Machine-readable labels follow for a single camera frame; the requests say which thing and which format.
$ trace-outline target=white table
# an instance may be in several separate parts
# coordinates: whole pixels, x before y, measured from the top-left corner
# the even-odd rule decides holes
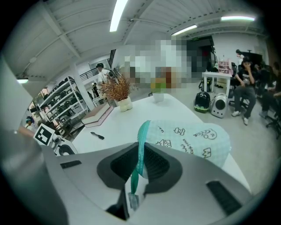
[[[98,102],[99,100],[104,99],[104,98],[106,98],[106,96],[105,96],[105,95],[102,95],[101,97],[94,98],[92,102],[93,102],[93,104],[94,104],[95,106],[97,106],[97,102]]]
[[[202,77],[204,77],[204,91],[207,91],[207,77],[212,77],[212,92],[214,91],[214,78],[223,78],[227,80],[227,97],[230,89],[230,78],[232,78],[231,74],[228,73],[215,73],[215,72],[203,72]]]
[[[154,97],[143,98],[133,102],[133,108],[120,112],[115,107],[102,125],[83,128],[72,142],[78,153],[94,152],[137,141],[140,126],[147,120],[174,120],[185,123],[202,123],[188,107],[169,94],[164,94],[163,102],[155,103]],[[90,132],[104,136],[104,140]],[[227,157],[223,170],[242,183],[249,191],[249,185],[239,166]]]

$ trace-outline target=white sneaker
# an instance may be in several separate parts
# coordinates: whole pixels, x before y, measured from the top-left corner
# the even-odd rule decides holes
[[[248,125],[248,123],[249,123],[249,119],[247,119],[247,118],[243,118],[243,121],[244,121],[244,124],[245,124],[245,125]]]
[[[231,115],[232,116],[239,116],[241,114],[240,111],[234,111]]]

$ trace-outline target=dried plant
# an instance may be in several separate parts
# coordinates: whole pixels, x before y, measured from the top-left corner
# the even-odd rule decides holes
[[[124,75],[117,78],[118,83],[113,78],[108,76],[108,81],[101,85],[102,93],[105,93],[109,99],[117,101],[128,98],[130,93],[130,82],[124,77]]]

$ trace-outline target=fluorescent ceiling light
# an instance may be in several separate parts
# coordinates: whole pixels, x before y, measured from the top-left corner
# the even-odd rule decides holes
[[[121,15],[128,0],[117,0],[110,25],[110,32],[117,30]]]
[[[196,25],[189,26],[189,27],[187,27],[187,28],[184,28],[183,30],[180,30],[180,31],[178,31],[178,32],[173,33],[172,36],[176,36],[176,35],[178,35],[178,34],[180,34],[180,33],[186,32],[186,31],[191,30],[191,29],[194,29],[194,28],[196,28],[196,27],[197,27]]]
[[[250,21],[255,20],[255,18],[247,17],[247,16],[223,16],[221,18],[221,20],[233,20],[233,19],[250,20]]]
[[[19,83],[27,83],[28,78],[18,78],[17,80]]]

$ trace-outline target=white ceiling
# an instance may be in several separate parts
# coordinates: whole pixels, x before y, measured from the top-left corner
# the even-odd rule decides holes
[[[3,48],[14,74],[48,81],[69,66],[109,54],[124,44],[149,40],[154,33],[183,33],[190,39],[214,33],[267,35],[256,22],[221,22],[223,15],[261,14],[238,0],[128,0],[118,29],[109,32],[116,0],[49,0],[34,5],[18,22]],[[35,63],[29,60],[37,57]]]

